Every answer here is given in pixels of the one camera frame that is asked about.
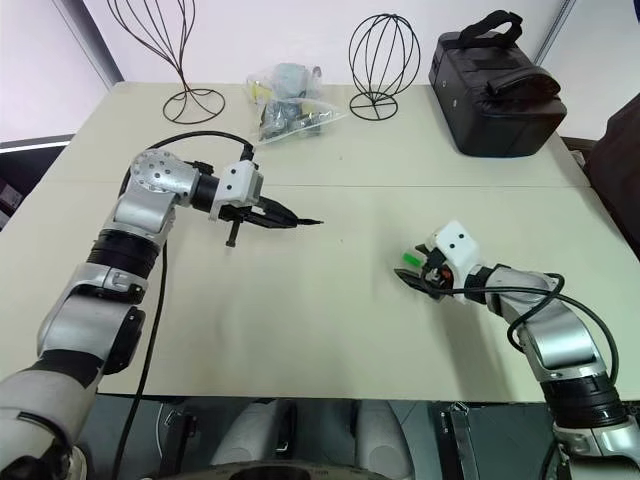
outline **black cable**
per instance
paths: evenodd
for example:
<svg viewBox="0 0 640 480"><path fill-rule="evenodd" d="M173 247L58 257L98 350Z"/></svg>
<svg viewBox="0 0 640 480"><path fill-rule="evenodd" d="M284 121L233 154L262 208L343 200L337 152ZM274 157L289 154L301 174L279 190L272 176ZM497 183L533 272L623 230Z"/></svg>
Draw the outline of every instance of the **black cable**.
<svg viewBox="0 0 640 480"><path fill-rule="evenodd" d="M191 137L204 137L204 136L228 138L229 140L234 140L234 141L236 141L238 143L243 144L245 147L249 147L249 148L251 148L253 150L253 144L250 143L249 141L245 140L242 137L234 135L233 133L222 132L220 130L196 130L195 132L181 133L180 135L175 135L173 137L169 137L169 138L165 138L164 140L160 140L158 143L154 143L149 148L150 149L151 148L162 148L165 145L168 145L168 144L173 143L173 142L177 142L178 140L184 140L185 138L191 138Z"/></svg>
<svg viewBox="0 0 640 480"><path fill-rule="evenodd" d="M196 130L195 132L187 132L181 133L180 135L174 135L173 137L165 138L164 140L160 140L157 143L154 143L147 150L152 148L162 148L170 143L177 142L179 140L184 140L186 138L192 137L222 137L228 138L229 140L233 140L238 142L244 146L244 151L242 152L242 158L252 158L253 157L253 144L238 135L234 135L233 133L227 133L220 130ZM127 184L129 183L129 178L131 178L131 172L127 169L127 172L124 174L124 178L122 179L122 183L120 184L120 190L118 196L122 195L127 189Z"/></svg>
<svg viewBox="0 0 640 480"><path fill-rule="evenodd" d="M556 440L555 438L551 440L549 447L547 448L547 453L544 454L544 459L542 460L542 465L540 466L540 480L547 480L547 472L549 471L549 467L551 466L551 462L556 454Z"/></svg>
<svg viewBox="0 0 640 480"><path fill-rule="evenodd" d="M545 273L547 277L555 278L558 280L556 287L551 290L551 292L544 297L544 299L538 303L535 307L533 307L528 312L524 313L520 317L518 317L515 321L509 325L507 329L507 339L513 348L518 350L519 352L524 353L524 350L520 346L520 344L514 338L514 334L516 333L516 329L524 324L527 320L529 320L534 315L538 314L544 307L549 305L555 298L558 297L562 289L564 288L564 277L559 273Z"/></svg>
<svg viewBox="0 0 640 480"><path fill-rule="evenodd" d="M531 293L534 295L542 295L549 296L552 294L552 290L544 290L542 288L532 288L532 287L465 287L465 288L437 288L432 287L426 280L427 271L425 269L422 270L420 274L420 280L422 281L423 288L431 294L434 295L465 295L467 293ZM558 294L556 296L557 300L560 300L564 303L568 303L576 307L577 309L584 312L593 322L602 330L602 333L607 340L607 344L609 346L609 350L611 352L611 372L609 373L609 378L611 379L611 383L615 385L616 380L618 379L618 370L620 358L618 354L618 347L616 345L615 339L613 338L613 334L607 324L602 320L596 313L588 308L583 303L575 300L566 295Z"/></svg>
<svg viewBox="0 0 640 480"><path fill-rule="evenodd" d="M133 425L133 419L138 411L138 406L142 400L142 394L144 392L145 384L147 383L147 377L149 375L149 367L151 366L151 358L153 357L153 347L156 343L156 336L158 335L158 326L160 325L160 317L162 316L162 307L164 305L164 294L167 283L167 242L165 241L162 248L162 276L160 280L160 294L158 296L158 306L156 307L156 315L153 319L153 326L151 327L151 334L149 336L149 344L147 346L147 353L144 357L144 364L142 366L142 373L140 374L140 381L138 382L138 388L133 397L133 403L129 409L129 415L122 428L120 434L120 441L118 442L118 449L116 450L116 456L113 460L113 469L111 470L111 480L117 480L120 474L120 466L122 464L122 456L124 454L125 446L127 445L127 439L131 432L131 426Z"/></svg>
<svg viewBox="0 0 640 480"><path fill-rule="evenodd" d="M165 145L168 145L173 142L177 142L179 140L184 140L186 138L191 137L223 137L228 138L230 140L234 140L243 145L243 158L248 157L251 158L253 156L253 145L245 140L242 137L234 135L232 133L222 132L218 130L198 130L195 132L187 132L182 133L180 135L175 135L173 137L165 138L149 147L152 148L162 148ZM127 173L122 179L122 183L120 185L120 191L118 196L122 195L127 189L127 184L129 183L129 178L131 173L129 169L127 169ZM151 358L153 357L153 349L156 343L156 336L158 334L158 327L160 325L160 318L162 316L162 307L164 305L164 296L167 284L167 274L168 274L168 264L167 264L167 241L165 241L164 247L162 248L162 274L160 277L160 293L158 296L158 305L156 307L156 314L153 319L153 326L151 327L151 334L149 336L149 343L147 345L147 353L144 358L144 364L142 366L142 373L140 374L140 380L138 381L138 388L136 389L136 393L133 397L133 402L131 403L131 408L129 409L129 414L127 415L127 419L122 427L122 433L120 434L120 440L118 441L118 448L116 450L116 455L113 460L113 469L111 471L111 479L117 480L118 475L120 473L120 466L122 464L122 456L124 455L124 449L127 445L127 439L129 438L129 433L131 432L131 426L133 425L133 420L138 411L138 406L140 405L140 401L142 400L142 395L144 393L144 387L147 383L147 377L149 375L149 367L151 366Z"/></svg>
<svg viewBox="0 0 640 480"><path fill-rule="evenodd" d="M602 333L604 334L607 340L607 344L609 346L609 351L611 354L611 372L609 373L609 378L611 379L611 383L613 385L616 384L616 380L618 379L620 357L618 354L618 346L616 345L615 339L613 338L613 334L611 333L611 330L609 330L609 327L604 322L604 320L602 320L598 315L596 315L596 313L593 310L591 310L589 307L587 307L583 303L571 297L560 294L560 291L564 287L564 283L565 283L564 277L562 275L547 273L546 274L547 276L551 278L555 278L556 280L558 280L558 283L556 284L553 290L544 290L539 288L511 287L511 286L442 289L442 288L432 287L431 285L429 285L429 283L426 280L426 274L427 274L426 269L423 269L422 273L420 274L420 280L422 281L422 285L424 289L427 292L430 292L432 294L437 294L437 295L457 295L457 294L464 295L467 293L531 293L535 295L544 296L543 300L540 303L538 303L535 307L533 307L527 313L517 318L509 326L509 329L507 330L507 337L509 339L509 343L511 343L511 345L513 345L517 350L521 352L522 352L522 347L518 345L513 338L513 333L519 326L523 325L529 318L539 313L543 308L549 305L549 303L551 303L554 299L557 299L561 302L565 302L565 303L568 303L569 305L576 307L577 309L584 312L589 318L591 318L591 320L594 321L594 323L600 328L600 330L602 330ZM551 462L557 450L556 447L557 447L557 442L554 438L549 444L547 453L545 454L544 460L542 461L542 465L540 467L540 475L539 475L540 480L546 480L547 472L549 470L549 467L551 465Z"/></svg>

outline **clear plastic bag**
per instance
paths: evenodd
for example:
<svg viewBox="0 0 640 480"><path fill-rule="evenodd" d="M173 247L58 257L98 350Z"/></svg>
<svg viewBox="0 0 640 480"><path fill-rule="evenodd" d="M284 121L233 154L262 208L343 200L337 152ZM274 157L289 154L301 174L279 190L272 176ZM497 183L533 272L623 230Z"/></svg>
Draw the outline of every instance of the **clear plastic bag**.
<svg viewBox="0 0 640 480"><path fill-rule="evenodd" d="M323 125L345 116L322 99L322 70L297 63L279 63L247 78L247 90L256 105L252 132L257 144L294 133L320 135Z"/></svg>

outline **table surface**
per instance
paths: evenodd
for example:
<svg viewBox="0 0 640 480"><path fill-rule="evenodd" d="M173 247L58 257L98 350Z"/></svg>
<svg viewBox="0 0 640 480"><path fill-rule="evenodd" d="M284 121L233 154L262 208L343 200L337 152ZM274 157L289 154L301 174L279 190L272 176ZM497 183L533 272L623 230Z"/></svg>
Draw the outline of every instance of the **table surface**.
<svg viewBox="0 0 640 480"><path fill-rule="evenodd" d="M118 85L0 234L0 318L10 333L0 336L0 377L33 363L38 326L86 258L131 158L188 130L160 115L173 88ZM202 129L247 134L251 110L241 87L219 89L227 110ZM343 106L352 89L328 91ZM243 226L229 249L229 225L178 209L146 394L542 400L502 319L486 307L435 303L393 273L406 247L456 218L488 264L562 273L567 294L598 312L616 337L621 396L640 398L632 301L640 266L559 138L528 158L465 157L428 87L410 88L399 102L386 122L349 117L321 137L258 150L263 195L324 225ZM229 143L194 140L172 150L219 167L237 158ZM102 392L135 390L159 268L150 280L138 355L104 379Z"/></svg>

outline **wire sculpture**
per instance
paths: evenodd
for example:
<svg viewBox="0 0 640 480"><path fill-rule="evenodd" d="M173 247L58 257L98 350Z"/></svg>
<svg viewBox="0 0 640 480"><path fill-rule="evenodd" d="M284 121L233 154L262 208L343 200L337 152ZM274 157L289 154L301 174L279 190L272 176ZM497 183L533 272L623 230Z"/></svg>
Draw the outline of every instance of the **wire sculpture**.
<svg viewBox="0 0 640 480"><path fill-rule="evenodd" d="M398 111L394 97L413 83L418 75L420 59L418 37L404 17L381 13L363 20L349 42L349 67L353 83L360 92L349 102L353 114L371 121L393 117Z"/></svg>
<svg viewBox="0 0 640 480"><path fill-rule="evenodd" d="M182 83L182 90L164 103L164 117L182 125L202 123L217 117L225 107L224 96L211 88L191 88L184 75L184 50L196 18L195 0L175 0L181 24L180 38L173 42L165 22L166 13L160 8L159 0L154 0L155 8L149 6L152 2L148 0L137 2L135 6L132 3L131 0L107 0L109 10L118 24L171 65ZM167 0L162 0L163 7L168 4Z"/></svg>

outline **black bag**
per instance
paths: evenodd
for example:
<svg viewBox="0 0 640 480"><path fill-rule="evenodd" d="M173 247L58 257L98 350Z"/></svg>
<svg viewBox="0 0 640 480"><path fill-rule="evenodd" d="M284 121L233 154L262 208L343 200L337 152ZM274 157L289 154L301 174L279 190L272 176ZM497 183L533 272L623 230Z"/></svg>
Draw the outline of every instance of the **black bag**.
<svg viewBox="0 0 640 480"><path fill-rule="evenodd" d="M609 119L585 171L640 258L640 94Z"/></svg>
<svg viewBox="0 0 640 480"><path fill-rule="evenodd" d="M507 32L490 32L508 22ZM558 83L514 43L521 23L515 13L497 10L438 39L429 81L462 153L531 155L567 114Z"/></svg>

